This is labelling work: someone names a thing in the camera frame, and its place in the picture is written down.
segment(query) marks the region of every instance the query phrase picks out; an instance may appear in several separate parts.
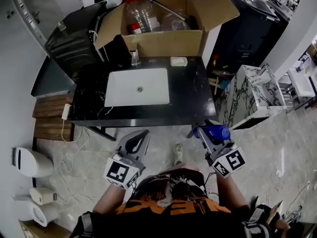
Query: cardboard box on floor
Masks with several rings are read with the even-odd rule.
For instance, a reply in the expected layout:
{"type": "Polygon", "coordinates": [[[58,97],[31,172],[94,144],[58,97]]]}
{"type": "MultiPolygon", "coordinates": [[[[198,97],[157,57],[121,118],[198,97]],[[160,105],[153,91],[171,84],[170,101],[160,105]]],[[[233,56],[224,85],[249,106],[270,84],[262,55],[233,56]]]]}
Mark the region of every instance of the cardboard box on floor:
{"type": "MultiPolygon", "coordinates": [[[[140,57],[185,57],[200,56],[200,47],[204,45],[207,33],[237,16],[239,11],[230,0],[157,0],[165,6],[176,10],[183,9],[187,15],[195,16],[199,30],[180,30],[152,32],[128,35],[123,3],[102,21],[96,39],[96,49],[121,34],[127,47],[131,49],[137,44],[140,57]]],[[[158,20],[167,13],[166,10],[153,4],[158,20]]]]}

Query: power strip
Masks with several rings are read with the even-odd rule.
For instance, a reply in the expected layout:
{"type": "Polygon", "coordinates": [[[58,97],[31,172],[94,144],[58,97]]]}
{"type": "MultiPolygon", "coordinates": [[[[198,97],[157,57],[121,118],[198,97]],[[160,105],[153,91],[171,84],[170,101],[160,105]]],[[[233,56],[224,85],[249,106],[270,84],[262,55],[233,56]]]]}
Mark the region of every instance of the power strip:
{"type": "Polygon", "coordinates": [[[61,118],[63,120],[67,120],[68,119],[68,114],[69,114],[70,107],[71,107],[70,104],[65,104],[65,107],[64,107],[64,110],[63,110],[63,114],[61,115],[61,118]]]}

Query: white marker cube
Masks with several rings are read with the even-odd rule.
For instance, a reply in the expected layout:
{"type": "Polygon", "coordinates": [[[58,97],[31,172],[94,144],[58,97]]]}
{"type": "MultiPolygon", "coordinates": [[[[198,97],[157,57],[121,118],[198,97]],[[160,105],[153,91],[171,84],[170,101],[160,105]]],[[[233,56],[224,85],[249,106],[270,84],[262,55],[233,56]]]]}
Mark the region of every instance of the white marker cube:
{"type": "Polygon", "coordinates": [[[138,168],[121,161],[108,159],[104,172],[104,178],[108,182],[120,188],[128,189],[139,176],[140,170],[138,168]]]}
{"type": "Polygon", "coordinates": [[[212,167],[224,178],[236,172],[245,165],[246,161],[241,147],[217,158],[212,167]]]}

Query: marble cabinet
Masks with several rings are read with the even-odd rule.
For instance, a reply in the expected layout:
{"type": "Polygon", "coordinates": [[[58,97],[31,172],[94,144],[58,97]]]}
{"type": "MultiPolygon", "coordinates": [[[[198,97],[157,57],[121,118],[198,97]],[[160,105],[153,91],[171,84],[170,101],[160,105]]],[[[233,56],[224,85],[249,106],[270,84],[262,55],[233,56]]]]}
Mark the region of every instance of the marble cabinet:
{"type": "Polygon", "coordinates": [[[259,75],[260,67],[242,65],[215,108],[219,122],[231,129],[250,128],[286,109],[278,83],[267,69],[259,75]]]}

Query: gray tile floor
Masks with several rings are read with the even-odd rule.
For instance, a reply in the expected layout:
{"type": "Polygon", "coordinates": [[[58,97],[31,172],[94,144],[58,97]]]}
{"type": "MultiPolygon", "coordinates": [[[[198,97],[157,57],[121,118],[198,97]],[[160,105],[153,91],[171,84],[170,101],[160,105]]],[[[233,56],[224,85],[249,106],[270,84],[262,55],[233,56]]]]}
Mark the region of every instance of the gray tile floor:
{"type": "MultiPolygon", "coordinates": [[[[109,134],[117,134],[117,142],[129,132],[140,128],[109,128],[109,134]]],[[[151,140],[144,164],[147,167],[138,182],[148,176],[164,171],[172,165],[172,149],[176,143],[184,148],[184,161],[196,165],[202,170],[205,177],[212,171],[204,160],[205,149],[198,139],[187,139],[190,126],[158,126],[147,128],[151,132],[151,140]]],[[[97,202],[106,188],[108,182],[103,178],[106,161],[117,146],[117,142],[110,142],[99,135],[87,130],[89,141],[78,152],[74,159],[74,168],[71,169],[72,159],[78,148],[85,143],[87,135],[83,131],[80,139],[73,143],[39,139],[38,151],[48,154],[54,162],[54,173],[47,178],[39,178],[38,185],[54,187],[60,197],[56,206],[60,210],[57,223],[72,230],[78,216],[91,211],[93,203],[80,195],[70,198],[71,195],[81,194],[91,197],[97,202]]],[[[80,128],[75,128],[77,138],[80,128]]],[[[257,126],[232,131],[232,139],[244,150],[247,165],[237,171],[233,177],[247,201],[254,195],[259,195],[263,203],[271,207],[280,200],[283,202],[283,212],[289,207],[300,190],[308,184],[289,211],[297,210],[303,206],[302,220],[313,222],[317,214],[317,189],[313,187],[317,182],[317,110],[299,110],[289,114],[281,113],[257,126]],[[284,175],[278,178],[274,175],[275,169],[282,170],[281,155],[284,153],[284,175]]],[[[212,191],[216,192],[215,177],[208,181],[212,191]]]]}

